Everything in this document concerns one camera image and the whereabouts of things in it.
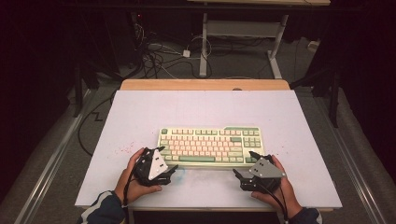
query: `wrist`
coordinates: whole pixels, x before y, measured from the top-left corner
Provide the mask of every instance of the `wrist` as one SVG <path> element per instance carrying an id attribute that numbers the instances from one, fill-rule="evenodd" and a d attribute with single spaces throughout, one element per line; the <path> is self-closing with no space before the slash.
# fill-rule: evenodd
<path id="1" fill-rule="evenodd" d="M 123 205 L 123 192 L 116 190 L 116 189 L 113 192 L 117 196 L 117 198 L 120 200 L 120 203 Z"/>
<path id="2" fill-rule="evenodd" d="M 303 208 L 297 202 L 288 204 L 288 218 L 289 219 L 293 218 L 295 215 L 297 215 L 302 210 L 303 210 Z"/>

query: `black cable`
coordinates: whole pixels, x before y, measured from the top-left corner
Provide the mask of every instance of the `black cable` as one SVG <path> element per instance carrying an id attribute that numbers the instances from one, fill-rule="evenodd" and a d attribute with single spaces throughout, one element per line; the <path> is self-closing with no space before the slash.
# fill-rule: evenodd
<path id="1" fill-rule="evenodd" d="M 260 71 L 263 70 L 263 69 L 265 69 L 266 67 L 268 67 L 268 65 L 271 64 L 271 61 L 272 61 L 273 59 L 269 59 L 269 62 L 268 62 L 264 67 L 262 67 L 262 68 L 259 70 L 259 72 L 257 72 L 257 73 L 259 74 L 259 79 L 261 79 Z"/>
<path id="2" fill-rule="evenodd" d="M 154 68 L 154 76 L 155 76 L 155 78 L 158 78 L 158 72 L 157 72 L 157 69 L 156 69 L 157 65 L 155 63 L 155 59 L 154 59 L 154 57 L 151 54 L 149 54 L 148 56 L 151 59 L 152 67 Z"/>
<path id="3" fill-rule="evenodd" d="M 210 36 L 210 37 L 213 37 L 213 38 L 216 38 L 218 40 L 225 41 L 225 42 L 229 42 L 229 43 L 233 43 L 233 44 L 237 44 L 237 45 L 242 45 L 243 46 L 243 47 L 238 47 L 236 49 L 243 49 L 243 48 L 247 48 L 247 47 L 257 47 L 264 41 L 264 39 L 266 39 L 264 37 L 258 37 L 258 38 L 252 38 L 252 39 L 231 39 L 231 38 L 220 38 L 218 36 Z M 241 42 L 241 41 L 251 41 L 251 40 L 253 40 L 253 42 L 251 44 L 245 44 L 245 43 Z"/>
<path id="4" fill-rule="evenodd" d="M 187 64 L 189 64 L 189 65 L 191 66 L 191 74 L 192 74 L 193 77 L 195 77 L 195 74 L 194 74 L 194 67 L 193 67 L 192 63 L 190 63 L 190 62 L 178 62 L 178 63 L 174 63 L 174 64 L 171 64 L 171 65 L 165 67 L 165 69 L 168 69 L 168 68 L 170 68 L 170 67 L 172 67 L 172 66 L 174 66 L 174 65 L 176 65 L 176 64 L 179 64 L 179 63 L 187 63 Z"/>
<path id="5" fill-rule="evenodd" d="M 269 190 L 268 190 L 265 186 L 263 186 L 262 184 L 257 183 L 257 185 L 258 185 L 260 188 L 264 189 L 265 192 L 267 192 L 271 197 L 274 198 L 274 200 L 279 204 L 280 208 L 282 209 L 282 213 L 283 213 L 283 218 L 284 218 L 284 220 L 285 220 L 285 221 L 288 221 L 288 220 L 289 220 L 289 218 L 288 218 L 288 207 L 286 206 L 286 202 L 285 202 L 285 206 L 283 206 L 282 202 L 275 196 L 275 194 L 273 194 L 271 191 L 269 191 Z M 280 188 L 280 190 L 281 190 L 281 192 L 282 192 L 283 200 L 285 201 L 282 188 L 281 188 L 281 187 L 279 187 L 279 188 Z"/>
<path id="6" fill-rule="evenodd" d="M 296 50 L 294 51 L 294 66 L 293 66 L 293 79 L 294 79 L 294 80 L 296 79 L 297 49 L 298 49 L 298 46 L 300 45 L 300 42 L 301 42 L 301 38 L 300 38 L 300 40 L 297 42 L 297 44 L 296 44 Z"/>
<path id="7" fill-rule="evenodd" d="M 80 136 L 80 132 L 81 132 L 81 127 L 82 125 L 85 123 L 85 121 L 87 120 L 87 118 L 90 116 L 91 113 L 93 113 L 93 111 L 95 111 L 99 106 L 103 105 L 105 102 L 110 101 L 110 104 L 113 104 L 113 98 L 116 94 L 117 90 L 113 91 L 111 93 L 111 96 L 109 98 L 106 98 L 104 101 L 102 101 L 99 105 L 97 105 L 93 110 L 90 111 L 90 113 L 88 113 L 87 116 L 85 116 L 85 118 L 82 120 L 82 122 L 80 123 L 80 125 L 78 126 L 78 132 L 77 132 L 77 136 L 78 136 L 78 142 L 79 145 L 81 146 L 81 148 L 84 150 L 85 153 L 87 153 L 89 156 L 92 156 L 92 153 L 88 151 L 87 148 L 84 147 L 84 144 L 82 144 L 82 140 L 81 140 L 81 136 Z"/>
<path id="8" fill-rule="evenodd" d="M 175 61 L 178 61 L 178 60 L 181 60 L 181 59 L 186 59 L 186 58 L 185 57 L 178 57 L 178 58 L 175 58 L 175 59 L 172 59 L 170 61 L 163 62 L 163 63 L 172 63 L 172 62 L 175 62 Z"/>
<path id="9" fill-rule="evenodd" d="M 140 71 L 142 71 L 142 69 L 143 69 L 143 63 L 139 62 L 139 64 L 136 66 L 136 69 L 134 71 L 130 72 L 123 79 L 127 79 L 127 78 L 130 78 L 130 77 L 133 77 L 133 76 L 137 75 Z"/>
<path id="10" fill-rule="evenodd" d="M 144 56 L 146 56 L 146 58 L 149 58 L 149 53 L 146 52 L 146 53 L 144 54 Z M 150 77 L 148 76 L 148 74 L 149 74 L 149 72 L 150 72 L 152 69 L 153 69 L 152 66 L 148 66 L 148 65 L 146 65 L 146 62 L 143 62 L 143 70 L 144 70 L 145 75 L 142 76 L 141 78 L 150 78 Z"/>

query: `table surface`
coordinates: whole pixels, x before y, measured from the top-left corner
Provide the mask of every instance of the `table surface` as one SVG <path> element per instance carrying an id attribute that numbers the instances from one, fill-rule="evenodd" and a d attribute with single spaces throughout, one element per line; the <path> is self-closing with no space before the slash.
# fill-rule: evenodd
<path id="1" fill-rule="evenodd" d="M 330 0 L 189 0 L 203 3 L 236 3 L 236 4 L 262 4 L 262 5 L 289 5 L 289 6 L 328 6 Z"/>
<path id="2" fill-rule="evenodd" d="M 268 91 L 248 91 L 247 86 L 252 81 L 124 81 L 113 101 L 76 206 L 87 207 L 99 193 L 114 189 L 129 158 L 141 147 L 156 147 L 158 132 L 163 127 L 254 125 L 262 130 L 266 154 L 275 154 L 281 160 L 302 206 L 342 207 L 295 92 L 288 90 L 288 85 L 286 89 L 275 91 L 274 87 L 283 80 L 267 80 L 275 84 Z M 250 87 L 265 89 L 271 86 L 256 81 L 259 85 Z M 187 86 L 202 86 L 202 83 L 212 85 L 207 86 L 210 91 L 142 91 L 139 89 L 143 83 L 148 89 L 155 86 L 169 89 L 170 83 L 179 83 L 173 88 L 183 90 L 187 90 Z M 234 87 L 245 91 L 229 91 Z M 162 192 L 140 198 L 132 208 L 145 211 L 272 211 L 269 205 L 252 199 L 250 192 L 242 191 L 231 170 L 180 168 L 171 179 L 172 183 L 163 186 Z"/>

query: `white table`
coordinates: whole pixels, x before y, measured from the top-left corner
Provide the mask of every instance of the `white table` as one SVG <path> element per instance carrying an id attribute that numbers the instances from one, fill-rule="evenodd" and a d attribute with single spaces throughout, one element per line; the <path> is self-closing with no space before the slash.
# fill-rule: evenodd
<path id="1" fill-rule="evenodd" d="M 227 125 L 261 128 L 266 153 L 280 159 L 302 206 L 342 207 L 294 91 L 118 91 L 76 206 L 87 207 L 99 193 L 114 189 L 129 158 L 141 147 L 156 147 L 162 127 Z M 132 208 L 272 211 L 242 191 L 231 170 L 199 169 L 178 169 L 163 191 Z"/>

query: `metal bar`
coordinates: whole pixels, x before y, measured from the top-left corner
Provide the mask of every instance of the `metal bar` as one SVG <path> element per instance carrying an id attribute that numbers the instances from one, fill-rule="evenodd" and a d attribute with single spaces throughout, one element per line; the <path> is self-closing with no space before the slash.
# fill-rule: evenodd
<path id="1" fill-rule="evenodd" d="M 75 67 L 75 94 L 76 94 L 76 111 L 74 117 L 76 118 L 82 109 L 81 69 L 79 63 L 77 63 Z"/>
<path id="2" fill-rule="evenodd" d="M 373 193 L 370 187 L 367 185 L 364 180 L 361 171 L 359 170 L 353 156 L 350 154 L 350 150 L 347 148 L 347 144 L 344 142 L 343 137 L 339 133 L 338 129 L 332 126 L 332 121 L 327 116 L 327 107 L 323 102 L 323 99 L 315 98 L 316 103 L 319 107 L 319 110 L 323 117 L 326 119 L 329 127 L 332 130 L 332 134 L 335 137 L 335 140 L 338 143 L 338 153 L 340 154 L 341 160 L 346 167 L 347 172 L 352 180 L 352 183 L 355 186 L 358 195 L 361 197 L 361 202 L 364 205 L 369 218 L 372 220 L 374 224 L 382 224 L 387 223 L 381 211 L 378 208 L 378 205 L 373 197 Z"/>
<path id="3" fill-rule="evenodd" d="M 338 128 L 337 124 L 337 106 L 338 106 L 338 88 L 340 86 L 340 74 L 334 72 L 332 79 L 332 97 L 330 98 L 329 118 L 334 128 Z"/>
<path id="4" fill-rule="evenodd" d="M 206 48 L 206 41 L 207 41 L 207 14 L 204 13 L 204 18 L 202 21 L 202 52 L 201 52 L 201 61 L 199 66 L 199 76 L 206 77 L 206 63 L 208 60 L 207 58 L 207 48 Z"/>
<path id="5" fill-rule="evenodd" d="M 288 17 L 289 17 L 289 15 L 282 16 L 282 21 L 277 28 L 275 44 L 274 44 L 273 50 L 271 51 L 270 60 L 275 58 L 277 50 L 279 49 L 280 41 L 282 40 L 282 35 L 283 35 L 283 32 L 285 31 L 286 22 L 288 21 Z"/>
<path id="6" fill-rule="evenodd" d="M 280 74 L 279 66 L 277 65 L 276 58 L 271 58 L 271 50 L 267 51 L 268 61 L 270 62 L 271 69 L 273 71 L 273 75 L 275 79 L 282 79 L 282 75 Z"/>
<path id="7" fill-rule="evenodd" d="M 90 97 L 90 99 L 87 100 L 88 101 L 87 105 L 89 105 L 89 102 L 92 100 L 93 96 L 94 94 L 92 94 L 90 90 L 87 90 L 84 96 L 84 98 Z M 35 184 L 32 193 L 30 194 L 20 214 L 15 220 L 15 224 L 20 224 L 20 223 L 27 224 L 33 221 L 33 218 L 35 217 L 35 213 L 38 207 L 43 201 L 44 196 L 47 193 L 47 190 L 50 188 L 50 184 L 53 178 L 58 172 L 58 168 L 61 165 L 62 160 L 64 159 L 64 154 L 67 151 L 67 145 L 73 133 L 80 124 L 84 112 L 85 109 L 83 109 L 81 113 L 79 113 L 77 118 L 73 119 L 70 128 L 67 130 L 66 134 L 64 135 L 64 138 L 62 139 L 62 142 L 53 151 L 51 157 L 49 158 L 49 162 L 44 168 L 44 171 L 41 174 L 41 176 L 38 178 L 38 181 Z"/>
<path id="8" fill-rule="evenodd" d="M 311 7 L 311 6 L 270 6 L 270 5 L 195 5 L 195 4 L 181 4 L 181 5 L 150 5 L 150 4 L 72 4 L 63 3 L 61 7 L 65 8 L 80 8 L 89 10 L 126 10 L 126 11 L 186 11 L 186 12 L 200 12 L 200 13 L 273 13 L 282 15 L 292 14 L 340 14 L 351 15 L 353 13 L 362 13 L 366 10 L 365 7 Z"/>

